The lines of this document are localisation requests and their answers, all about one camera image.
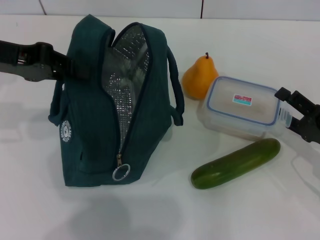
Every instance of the plastic food container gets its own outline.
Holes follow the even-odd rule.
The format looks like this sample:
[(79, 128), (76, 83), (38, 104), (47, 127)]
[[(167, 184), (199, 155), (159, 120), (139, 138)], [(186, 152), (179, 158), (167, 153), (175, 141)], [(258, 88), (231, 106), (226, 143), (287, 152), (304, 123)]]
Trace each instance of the plastic food container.
[(277, 90), (231, 77), (218, 77), (200, 109), (206, 128), (257, 140), (267, 132), (279, 136), (289, 127), (289, 105), (275, 97)]

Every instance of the green lunch bag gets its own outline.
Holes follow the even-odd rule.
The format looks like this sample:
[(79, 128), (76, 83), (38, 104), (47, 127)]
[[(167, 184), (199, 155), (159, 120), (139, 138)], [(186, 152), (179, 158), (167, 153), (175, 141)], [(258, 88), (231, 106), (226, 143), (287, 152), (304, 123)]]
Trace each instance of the green lunch bag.
[[(57, 81), (49, 120), (59, 126), (66, 186), (138, 180), (185, 103), (164, 33), (141, 23), (115, 31), (92, 15), (75, 27), (67, 56), (89, 66), (90, 79)], [(170, 106), (168, 65), (176, 107)]]

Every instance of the green cucumber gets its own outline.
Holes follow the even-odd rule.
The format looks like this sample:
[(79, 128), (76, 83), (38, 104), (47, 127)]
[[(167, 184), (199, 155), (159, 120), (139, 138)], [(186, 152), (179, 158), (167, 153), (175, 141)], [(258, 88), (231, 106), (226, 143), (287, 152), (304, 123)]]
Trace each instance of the green cucumber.
[(267, 163), (280, 152), (280, 142), (274, 138), (256, 141), (238, 151), (198, 167), (191, 175), (196, 189), (209, 189)]

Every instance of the container lid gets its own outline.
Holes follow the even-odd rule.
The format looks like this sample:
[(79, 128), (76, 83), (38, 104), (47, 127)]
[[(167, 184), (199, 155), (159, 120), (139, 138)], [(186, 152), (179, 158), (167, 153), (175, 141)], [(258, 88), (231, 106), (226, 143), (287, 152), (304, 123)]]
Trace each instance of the container lid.
[(207, 98), (209, 111), (256, 124), (271, 126), (276, 123), (280, 101), (277, 90), (231, 77), (218, 77)]

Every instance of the white tabletop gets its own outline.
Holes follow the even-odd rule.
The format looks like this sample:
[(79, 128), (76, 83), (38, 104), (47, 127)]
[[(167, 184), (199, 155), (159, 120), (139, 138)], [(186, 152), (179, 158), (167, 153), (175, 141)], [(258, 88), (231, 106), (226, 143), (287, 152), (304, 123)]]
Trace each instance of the white tabletop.
[[(0, 40), (66, 54), (79, 16), (0, 16)], [(221, 75), (299, 90), (320, 103), (320, 22), (101, 17), (161, 29), (180, 72), (205, 52)], [(47, 120), (54, 81), (0, 74), (1, 240), (318, 240), (320, 146), (287, 131), (272, 162), (208, 190), (192, 171), (250, 142), (204, 128), (185, 99), (140, 180), (64, 186), (59, 130)]]

